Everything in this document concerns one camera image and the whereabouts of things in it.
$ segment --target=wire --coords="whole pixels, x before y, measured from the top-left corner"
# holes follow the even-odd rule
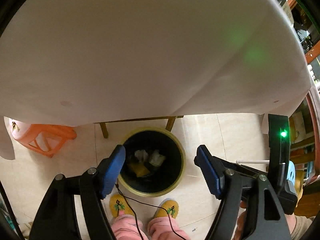
[[[143,239],[143,236],[142,236],[142,234],[141,234],[141,232],[140,232],[140,229],[139,229],[139,226],[138,226],[137,214],[135,213],[135,211],[133,210],[133,208],[129,205],[127,199],[131,199],[131,200],[133,200],[133,201],[135,201],[135,202],[138,202],[138,203],[140,203],[140,204],[144,204],[144,205],[147,205],[147,206],[150,206],[150,207],[156,207],[156,208],[161,208],[161,209],[163,209],[163,210],[167,213],[167,215],[168,215],[172,232],[174,232],[177,236],[179,236],[179,237],[182,238],[183,240],[186,240],[184,237],[180,236],[179,234],[177,234],[177,233],[174,231],[173,226],[172,226],[172,223],[171,223],[170,216],[169,216],[169,214],[168,214],[168,212],[167,212],[167,210],[166,210],[165,208],[159,207],[159,206],[154,206],[154,205],[147,204],[147,203],[143,203],[143,202],[140,202],[140,201],[135,200],[135,199],[133,199],[133,198],[126,197],[125,195],[123,195],[123,193],[122,193],[121,190],[119,189],[119,184],[118,184],[118,183],[116,183],[116,188],[117,188],[119,194],[120,194],[122,197],[124,197],[124,200],[125,200],[125,202],[127,203],[128,207],[129,207],[129,208],[132,210],[132,212],[134,213],[134,218],[135,218],[135,220],[136,220],[137,229],[138,229],[139,235],[140,235],[140,237],[141,237],[142,240],[144,240],[144,239]]]

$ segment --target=yellow slipper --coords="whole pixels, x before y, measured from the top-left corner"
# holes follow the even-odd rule
[[[109,200],[109,207],[114,218],[121,215],[133,215],[131,208],[128,206],[124,197],[120,194],[114,194]]]
[[[177,201],[167,198],[164,201],[162,201],[160,207],[164,208],[166,211],[162,208],[158,208],[154,216],[155,218],[166,217],[168,216],[168,214],[172,218],[177,217],[179,212],[179,205]]]

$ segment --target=wooden table leg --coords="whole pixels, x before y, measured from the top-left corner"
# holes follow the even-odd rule
[[[100,124],[100,127],[101,127],[101,131],[102,131],[103,137],[108,139],[109,134],[108,134],[106,123],[105,122],[100,122],[99,124]]]
[[[171,116],[168,118],[168,122],[167,122],[167,126],[165,127],[165,129],[169,132],[171,132],[174,121],[176,120],[176,116]]]

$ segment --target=trash can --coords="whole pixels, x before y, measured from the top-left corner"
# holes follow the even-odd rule
[[[178,185],[186,166],[186,156],[181,143],[172,133],[156,127],[139,128],[127,135],[122,144],[126,150],[126,160],[119,181],[130,192],[143,197],[158,197]],[[130,169],[130,162],[139,150],[145,150],[149,156],[158,151],[165,156],[165,160],[155,171],[137,177]]]

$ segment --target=floor tile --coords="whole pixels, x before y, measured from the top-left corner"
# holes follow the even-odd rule
[[[34,218],[54,177],[81,175],[96,167],[94,124],[74,128],[77,138],[67,141],[52,158],[35,153],[13,140],[16,159],[0,158],[0,179],[14,210]]]
[[[181,229],[184,230],[192,240],[204,240],[215,218],[215,214],[205,217],[192,224],[186,225]]]
[[[32,218],[26,216],[24,213],[22,213],[22,212],[20,212],[18,210],[13,209],[13,213],[14,213],[19,225],[20,224],[27,224],[29,222],[33,222]]]
[[[79,195],[75,195],[75,207],[76,207],[76,214],[78,220],[79,231],[82,236],[88,236],[87,225],[84,220],[81,199]]]
[[[150,125],[165,127],[165,123],[166,122],[154,122]],[[109,139],[101,139],[103,137],[100,126],[96,126],[97,155],[99,153],[100,156],[104,154],[104,156],[107,157],[109,153],[106,154],[106,152],[111,152],[117,143],[121,143],[121,138],[123,138],[124,135],[139,126],[145,125],[137,122],[137,124],[131,124],[130,127],[128,127],[123,123],[113,123],[112,126],[108,126],[110,137],[113,134],[112,142],[104,141]],[[166,198],[175,199],[179,203],[180,210],[177,220],[180,226],[184,226],[215,213],[220,203],[210,194],[200,168],[193,163],[197,147],[200,144],[205,144],[212,153],[223,159],[225,159],[225,153],[216,114],[189,115],[176,119],[172,133],[181,142],[186,152],[186,169],[180,184],[168,194],[156,198],[136,196],[122,186],[120,186],[120,189],[126,196],[152,205],[159,205]],[[111,213],[108,202],[112,194],[104,200],[110,218]],[[156,208],[143,207],[142,204],[131,200],[129,200],[129,203],[132,204],[133,209],[137,211],[138,218],[146,226],[146,223],[153,217]]]
[[[89,236],[82,236],[82,235],[81,235],[81,239],[82,239],[82,240],[90,240],[90,237],[89,237]]]
[[[268,135],[262,134],[262,117],[257,114],[218,114],[226,158],[236,160],[269,160]],[[261,171],[265,164],[248,164]]]

